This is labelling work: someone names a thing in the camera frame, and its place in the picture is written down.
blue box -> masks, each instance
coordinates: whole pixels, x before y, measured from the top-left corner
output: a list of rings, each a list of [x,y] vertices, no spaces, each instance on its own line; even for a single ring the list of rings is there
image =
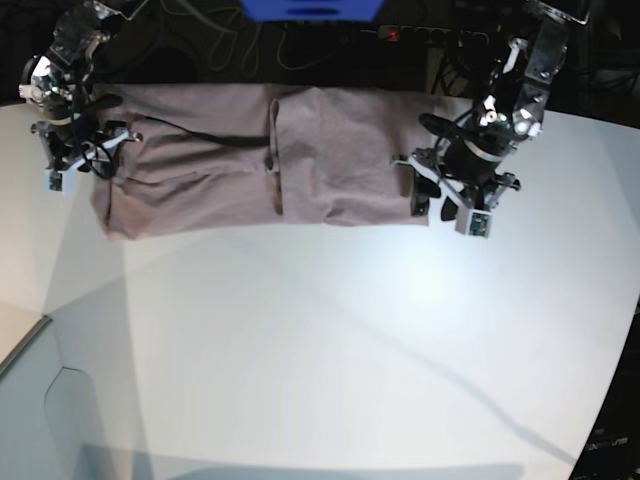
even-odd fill
[[[242,0],[257,21],[340,20],[370,22],[384,0]]]

robotic manipulator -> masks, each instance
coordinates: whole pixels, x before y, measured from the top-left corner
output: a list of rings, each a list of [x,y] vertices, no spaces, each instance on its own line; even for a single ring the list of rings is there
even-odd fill
[[[93,98],[91,76],[96,53],[149,1],[86,0],[60,18],[49,50],[27,64],[19,90],[45,118],[32,132],[39,134],[48,156],[47,189],[69,191],[78,171],[112,178],[118,149],[142,140],[126,124],[100,124],[99,112],[122,100]],[[420,116],[438,139],[434,147],[392,162],[413,171],[412,215],[426,216],[430,199],[440,198],[444,188],[442,219],[455,220],[460,233],[488,238],[500,197],[521,188],[515,175],[496,169],[518,144],[542,131],[551,83],[566,58],[570,25],[586,23],[587,1],[523,0],[523,15],[508,26],[512,31],[505,27],[504,45],[476,89],[472,108],[455,120]]]

gray cloth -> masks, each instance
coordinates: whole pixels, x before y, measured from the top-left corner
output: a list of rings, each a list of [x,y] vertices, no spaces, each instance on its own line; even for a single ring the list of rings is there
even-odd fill
[[[105,118],[144,137],[122,148],[113,180],[96,181],[93,205],[112,239],[232,225],[426,223],[411,216],[409,172],[389,163],[428,145],[418,123],[434,108],[426,95],[271,85],[105,89],[124,99]],[[184,129],[268,140],[228,147]]]

white table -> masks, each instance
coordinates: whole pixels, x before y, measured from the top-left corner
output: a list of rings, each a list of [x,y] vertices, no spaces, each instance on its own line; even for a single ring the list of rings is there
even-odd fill
[[[639,131],[548,114],[488,241],[434,221],[109,244],[90,177],[40,192],[30,113],[0,116],[2,261],[38,287],[3,301],[54,318],[95,384],[87,452],[121,478],[568,478],[640,291]]]

white tabletop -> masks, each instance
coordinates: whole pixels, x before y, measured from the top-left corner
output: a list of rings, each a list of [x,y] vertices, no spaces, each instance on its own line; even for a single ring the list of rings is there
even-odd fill
[[[640,132],[548,114],[504,164],[523,190],[488,241],[435,205],[428,228],[109,244],[90,177],[41,192],[30,119],[0,111],[15,145],[0,255],[27,266],[0,300],[51,313],[64,364],[95,383],[104,431],[88,443],[118,472],[568,478],[640,291]]]

